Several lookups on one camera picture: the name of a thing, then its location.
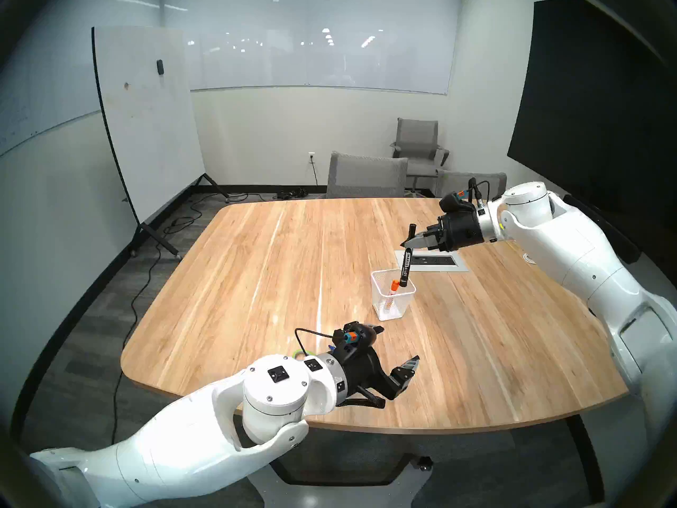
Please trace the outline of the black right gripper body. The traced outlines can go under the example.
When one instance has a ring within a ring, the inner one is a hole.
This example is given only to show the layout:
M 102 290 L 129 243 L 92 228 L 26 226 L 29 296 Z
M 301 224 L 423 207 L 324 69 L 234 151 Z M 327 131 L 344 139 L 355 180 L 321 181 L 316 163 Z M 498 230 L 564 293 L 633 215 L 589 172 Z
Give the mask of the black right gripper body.
M 457 251 L 484 242 L 476 211 L 445 213 L 437 219 L 437 249 Z

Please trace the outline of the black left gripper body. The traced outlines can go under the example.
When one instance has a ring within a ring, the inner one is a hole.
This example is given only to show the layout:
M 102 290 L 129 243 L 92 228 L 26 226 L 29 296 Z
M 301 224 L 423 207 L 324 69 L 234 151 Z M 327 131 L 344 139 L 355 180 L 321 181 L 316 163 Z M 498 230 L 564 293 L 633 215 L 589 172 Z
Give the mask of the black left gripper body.
M 345 374 L 346 402 L 384 402 L 402 393 L 402 382 L 382 370 L 372 347 L 363 352 L 349 346 L 338 347 L 338 363 Z

